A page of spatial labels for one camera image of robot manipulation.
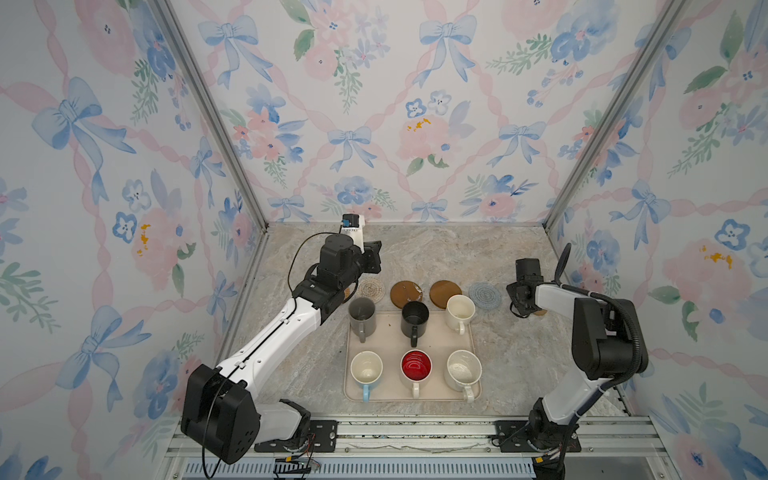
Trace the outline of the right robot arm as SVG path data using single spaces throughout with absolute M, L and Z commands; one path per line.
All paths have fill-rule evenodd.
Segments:
M 526 318 L 553 312 L 572 322 L 574 365 L 529 413 L 527 443 L 539 451 L 561 447 L 578 421 L 611 388 L 646 370 L 648 352 L 632 301 L 544 279 L 540 262 L 515 262 L 516 281 L 506 287 L 510 311 Z

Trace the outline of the blue grey woven coaster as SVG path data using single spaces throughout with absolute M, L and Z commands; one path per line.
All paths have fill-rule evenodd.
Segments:
M 492 311 L 500 307 L 502 295 L 488 282 L 476 282 L 469 286 L 468 296 L 478 309 Z

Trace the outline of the plain brown wooden coaster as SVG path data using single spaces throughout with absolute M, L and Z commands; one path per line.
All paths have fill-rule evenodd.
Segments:
M 462 295 L 461 287 L 455 282 L 449 280 L 436 281 L 429 290 L 429 298 L 434 306 L 445 310 L 451 297 Z

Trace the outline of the scratched brown wooden coaster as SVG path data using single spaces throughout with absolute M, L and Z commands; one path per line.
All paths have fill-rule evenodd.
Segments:
M 402 309 L 407 303 L 423 300 L 423 289 L 415 282 L 402 280 L 390 289 L 390 300 L 395 307 Z

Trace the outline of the colourful stitched white coaster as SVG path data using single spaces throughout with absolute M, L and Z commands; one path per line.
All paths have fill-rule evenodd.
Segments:
M 376 304 L 384 298 L 385 287 L 380 280 L 367 278 L 360 282 L 358 286 L 358 293 L 361 297 L 367 298 Z

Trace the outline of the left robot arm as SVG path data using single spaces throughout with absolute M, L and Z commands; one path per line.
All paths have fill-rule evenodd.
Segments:
M 310 443 L 311 414 L 282 399 L 257 401 L 278 366 L 309 334 L 344 304 L 365 274 L 381 271 L 379 241 L 365 241 L 359 227 L 326 233 L 319 260 L 289 290 L 274 319 L 217 366 L 201 365 L 190 375 L 181 431 L 228 465 L 256 445 L 283 444 L 291 450 Z

